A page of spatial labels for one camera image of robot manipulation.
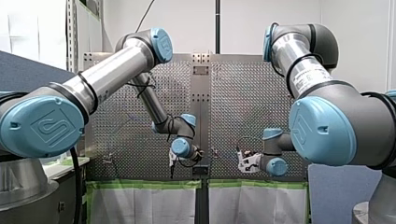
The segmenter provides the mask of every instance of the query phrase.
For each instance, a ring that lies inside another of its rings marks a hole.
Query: blue joint cap
[[[386,95],[396,101],[396,90],[387,91]]]
[[[151,29],[151,43],[160,63],[169,63],[172,60],[172,41],[163,28]]]
[[[19,102],[0,119],[0,144],[25,158],[58,156],[81,137],[84,119],[68,100],[38,96]]]
[[[180,158],[188,158],[190,155],[190,145],[186,139],[179,137],[172,142],[172,152]]]
[[[280,128],[268,128],[262,132],[262,140],[268,140],[280,136],[283,133]]]
[[[154,133],[158,133],[157,126],[155,125],[154,122],[151,122],[151,130],[152,130]]]
[[[347,116],[331,102],[307,96],[289,116],[291,141],[306,160],[331,166],[349,164],[356,154],[356,135]]]
[[[273,176],[282,176],[288,171],[288,164],[279,157],[273,158],[268,161],[266,172]]]
[[[182,114],[181,117],[186,120],[190,125],[195,127],[196,118],[194,115],[191,114]]]

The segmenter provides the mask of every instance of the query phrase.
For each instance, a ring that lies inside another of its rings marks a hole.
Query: perforated metal panel
[[[87,53],[85,63],[94,65],[109,55]],[[190,112],[191,62],[180,56],[151,72],[166,111],[173,115]],[[167,135],[153,133],[150,125],[149,114],[133,87],[124,86],[114,93],[92,117],[92,139],[86,141],[94,147],[94,159],[88,178],[169,179],[170,143]],[[177,167],[175,179],[191,179],[191,170]]]
[[[269,179],[265,172],[242,174],[237,168],[236,142],[241,150],[262,151],[264,128],[288,131],[289,98],[284,78],[261,56],[212,56],[211,176],[210,178]],[[306,163],[296,152],[284,152],[287,174],[278,180],[304,180]]]
[[[109,55],[87,53],[85,68]],[[210,178],[273,179],[265,172],[240,173],[235,144],[243,135],[261,138],[264,128],[288,130],[291,99],[284,79],[274,74],[261,56],[210,55],[208,75],[193,75],[196,64],[192,60],[191,55],[178,54],[171,63],[158,65],[152,73],[157,81],[156,92],[168,113],[202,116],[204,107],[196,104],[202,97],[197,93],[205,93],[205,98],[209,98],[205,100],[208,103],[205,119],[210,120],[210,125],[199,128],[207,129],[208,137],[200,134],[199,138],[201,143],[209,143]],[[92,117],[92,132],[87,133],[86,143],[95,155],[88,178],[169,180],[170,143],[166,142],[166,135],[152,133],[150,124],[149,115],[132,87],[125,86],[113,94]],[[243,140],[239,146],[242,150],[262,151],[260,140]],[[277,180],[304,180],[306,163],[295,152],[285,152],[284,159],[289,171]],[[175,179],[192,179],[191,169],[178,166]]]

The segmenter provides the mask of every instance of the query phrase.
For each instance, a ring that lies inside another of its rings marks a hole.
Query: green tape
[[[276,181],[245,180],[245,179],[209,180],[210,188],[238,188],[242,186],[271,188],[271,189],[306,189],[308,183],[307,182],[276,182]]]
[[[92,207],[92,195],[93,195],[93,189],[89,188],[87,185],[87,222],[88,224],[91,224],[91,207]]]
[[[198,189],[201,181],[112,180],[87,182],[90,189]]]

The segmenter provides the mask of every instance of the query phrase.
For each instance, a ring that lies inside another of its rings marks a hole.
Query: robot logo
[[[49,147],[55,147],[76,130],[61,109],[51,111],[31,128]]]
[[[170,39],[168,36],[163,36],[160,40],[161,45],[163,47],[163,49],[165,49],[167,52],[171,51],[171,43],[170,43]]]

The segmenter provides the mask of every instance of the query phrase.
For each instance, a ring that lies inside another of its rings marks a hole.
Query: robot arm
[[[282,151],[293,151],[294,147],[288,133],[279,128],[265,129],[262,134],[262,153],[242,153],[236,148],[238,169],[242,173],[257,173],[264,171],[272,176],[282,176],[288,171],[288,165],[281,158]]]
[[[0,100],[0,151],[24,158],[46,158],[69,150],[97,107],[128,81],[138,85],[141,99],[158,133],[177,134],[172,150],[198,160],[191,145],[195,116],[170,118],[151,87],[148,72],[172,59],[172,43],[163,29],[125,36],[117,53],[63,84],[50,83],[20,97]]]
[[[264,60],[285,75],[296,99],[289,117],[290,137],[303,158],[333,166],[395,165],[395,104],[385,94],[360,94],[330,76],[338,47],[327,28],[274,24],[265,39]]]

